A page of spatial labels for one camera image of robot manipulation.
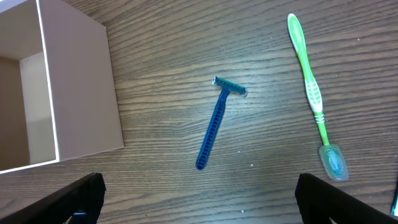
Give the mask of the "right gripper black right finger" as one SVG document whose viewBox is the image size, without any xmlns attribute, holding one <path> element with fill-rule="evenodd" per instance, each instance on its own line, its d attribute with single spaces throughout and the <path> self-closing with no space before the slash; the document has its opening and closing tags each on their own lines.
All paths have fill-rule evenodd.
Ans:
<svg viewBox="0 0 398 224">
<path fill-rule="evenodd" d="M 300 174 L 295 198 L 304 224 L 397 224 L 397 220 L 312 174 Z"/>
</svg>

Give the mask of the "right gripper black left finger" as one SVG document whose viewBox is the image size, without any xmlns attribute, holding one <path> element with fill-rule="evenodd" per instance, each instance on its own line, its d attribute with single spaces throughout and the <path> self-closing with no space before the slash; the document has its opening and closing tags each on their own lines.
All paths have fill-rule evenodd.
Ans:
<svg viewBox="0 0 398 224">
<path fill-rule="evenodd" d="M 1 218 L 1 223 L 96 224 L 105 192 L 102 174 L 90 173 L 32 205 Z"/>
</svg>

